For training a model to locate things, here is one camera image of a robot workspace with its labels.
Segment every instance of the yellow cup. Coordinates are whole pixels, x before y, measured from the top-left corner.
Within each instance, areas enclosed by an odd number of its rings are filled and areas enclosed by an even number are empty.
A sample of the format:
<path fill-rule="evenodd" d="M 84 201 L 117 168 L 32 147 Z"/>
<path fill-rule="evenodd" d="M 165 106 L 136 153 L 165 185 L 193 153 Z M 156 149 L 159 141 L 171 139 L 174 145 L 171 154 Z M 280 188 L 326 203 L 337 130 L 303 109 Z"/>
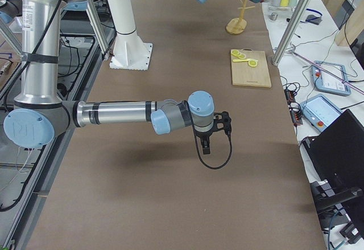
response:
<path fill-rule="evenodd" d="M 289 0 L 281 0 L 280 1 L 281 7 L 287 7 L 288 6 L 288 2 L 289 2 Z"/>

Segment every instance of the table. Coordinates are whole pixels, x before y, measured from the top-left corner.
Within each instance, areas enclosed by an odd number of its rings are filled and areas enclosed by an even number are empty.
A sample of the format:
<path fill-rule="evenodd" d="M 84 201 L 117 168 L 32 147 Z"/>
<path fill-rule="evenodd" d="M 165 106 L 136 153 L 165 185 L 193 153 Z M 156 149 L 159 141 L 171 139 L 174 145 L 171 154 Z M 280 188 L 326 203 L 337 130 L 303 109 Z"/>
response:
<path fill-rule="evenodd" d="M 243 35 L 225 26 L 239 0 L 132 0 L 138 34 L 152 41 L 147 72 L 105 63 L 89 100 L 186 99 L 198 89 L 233 122 L 233 157 L 219 171 L 197 159 L 190 129 L 151 125 L 75 131 L 29 249 L 325 249 L 278 69 L 272 88 L 234 87 L 230 49 L 272 56 L 260 5 Z M 228 153 L 214 135 L 217 165 Z"/>
<path fill-rule="evenodd" d="M 296 33 L 300 36 L 300 38 L 296 35 L 293 36 L 292 43 L 294 45 L 298 45 L 300 43 L 310 42 L 312 40 L 320 40 L 326 36 L 331 35 L 332 33 L 334 34 L 319 42 L 299 45 L 296 49 L 296 52 L 311 60 L 324 60 L 326 58 L 326 62 L 341 63 L 346 67 L 347 73 L 353 73 L 352 69 L 350 68 L 350 63 L 355 59 L 355 61 L 353 61 L 351 64 L 355 71 L 358 73 L 358 77 L 355 78 L 355 80 L 364 79 L 364 71 L 356 60 L 351 49 L 349 47 L 339 47 L 335 43 L 333 43 L 338 28 L 331 18 L 330 14 L 328 13 L 327 9 L 325 8 L 323 2 L 321 0 L 311 0 L 308 8 L 315 9 L 321 12 L 323 14 L 322 22 L 318 26 L 311 23 L 300 23 L 296 30 Z M 278 18 L 276 21 L 273 22 L 269 19 L 268 15 L 271 14 L 273 11 L 277 11 L 270 10 L 269 3 L 263 3 L 262 10 L 264 13 L 264 19 L 267 29 L 269 31 L 272 48 L 275 48 L 278 46 L 282 38 L 283 32 L 288 25 L 286 18 L 290 18 L 292 13 L 287 11 L 278 11 Z M 302 20 L 304 20 L 304 18 L 308 14 L 311 14 L 311 12 L 306 11 L 306 13 L 303 15 Z M 309 79 L 309 82 L 307 82 L 302 74 L 302 71 L 308 68 L 307 65 L 308 63 L 305 63 L 304 61 L 290 54 L 284 55 L 278 65 L 280 74 L 284 76 L 288 80 L 288 82 L 299 82 L 302 86 L 307 85 L 307 87 L 299 90 L 296 96 L 296 100 L 299 103 L 305 101 L 308 95 L 308 98 L 311 98 L 314 95 L 320 93 L 316 90 L 312 92 L 313 81 L 311 79 L 311 71 L 307 70 L 305 72 L 305 75 Z M 364 82 L 356 83 L 355 85 L 361 89 L 364 89 Z M 330 93 L 324 93 L 324 95 L 329 98 L 333 103 L 335 103 L 339 108 L 353 105 L 364 100 L 364 96 L 360 95 L 354 90 L 351 90 L 351 95 L 348 97 L 333 95 Z M 359 119 L 360 122 L 364 124 L 364 104 L 355 106 L 350 109 L 355 114 L 357 119 Z M 298 141 L 301 141 L 306 136 L 316 136 L 319 134 L 319 131 L 311 126 L 308 120 L 303 119 L 303 122 L 304 124 L 302 126 L 299 126 L 297 130 Z M 301 147 L 300 151 L 303 161 L 305 163 L 306 174 L 309 181 L 319 181 L 319 176 L 317 175 L 316 170 L 313 167 L 312 162 L 309 159 L 308 154 L 303 146 Z M 343 238 L 339 234 L 339 230 L 342 229 L 344 226 L 345 225 L 335 227 L 330 234 L 330 240 L 333 242 L 334 245 L 338 245 L 342 241 Z M 357 244 L 354 245 L 346 244 L 341 247 L 341 249 L 364 249 L 364 240 L 361 239 Z"/>

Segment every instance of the black device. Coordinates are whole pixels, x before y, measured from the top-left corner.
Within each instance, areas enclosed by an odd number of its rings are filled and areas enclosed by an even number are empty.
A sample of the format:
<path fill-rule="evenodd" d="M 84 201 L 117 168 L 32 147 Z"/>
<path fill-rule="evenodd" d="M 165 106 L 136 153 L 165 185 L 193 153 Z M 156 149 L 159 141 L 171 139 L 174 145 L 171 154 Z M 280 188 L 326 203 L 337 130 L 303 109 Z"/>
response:
<path fill-rule="evenodd" d="M 347 109 L 319 136 L 310 137 L 303 144 L 321 180 L 326 179 L 334 192 L 315 199 L 317 211 L 341 204 L 358 236 L 364 237 L 363 125 Z"/>

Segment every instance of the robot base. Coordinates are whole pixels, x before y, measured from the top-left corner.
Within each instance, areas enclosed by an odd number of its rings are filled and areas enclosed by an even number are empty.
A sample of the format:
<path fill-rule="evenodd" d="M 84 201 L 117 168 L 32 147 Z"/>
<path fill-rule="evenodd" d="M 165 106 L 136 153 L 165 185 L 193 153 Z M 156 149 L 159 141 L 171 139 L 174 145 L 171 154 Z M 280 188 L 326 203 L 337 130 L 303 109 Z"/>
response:
<path fill-rule="evenodd" d="M 138 60 L 133 62 L 126 61 L 125 54 L 122 55 L 114 55 L 110 62 L 111 69 L 136 69 L 139 71 L 146 71 L 149 68 L 149 62 L 152 55 L 153 44 L 152 43 L 144 43 L 146 48 L 148 49 L 148 54 L 139 57 Z"/>
<path fill-rule="evenodd" d="M 136 32 L 130 35 L 118 34 L 110 68 L 146 71 L 149 67 L 152 49 L 153 44 L 143 43 Z"/>

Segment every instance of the black bracket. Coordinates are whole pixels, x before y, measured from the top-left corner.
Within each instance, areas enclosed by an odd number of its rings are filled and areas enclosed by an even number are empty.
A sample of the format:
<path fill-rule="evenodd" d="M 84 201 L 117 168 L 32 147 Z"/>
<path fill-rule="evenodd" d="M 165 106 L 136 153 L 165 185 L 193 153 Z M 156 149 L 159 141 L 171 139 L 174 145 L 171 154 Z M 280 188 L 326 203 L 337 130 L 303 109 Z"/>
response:
<path fill-rule="evenodd" d="M 201 141 L 202 152 L 204 155 L 210 154 L 210 136 L 214 132 L 224 130 L 225 134 L 230 137 L 231 135 L 231 118 L 228 112 L 216 112 L 214 113 L 214 124 L 212 128 L 207 132 L 196 131 L 196 136 Z"/>
<path fill-rule="evenodd" d="M 361 235 L 357 232 L 354 234 L 355 226 L 349 222 L 341 231 L 340 234 L 348 239 L 349 244 L 355 244 L 361 239 Z"/>

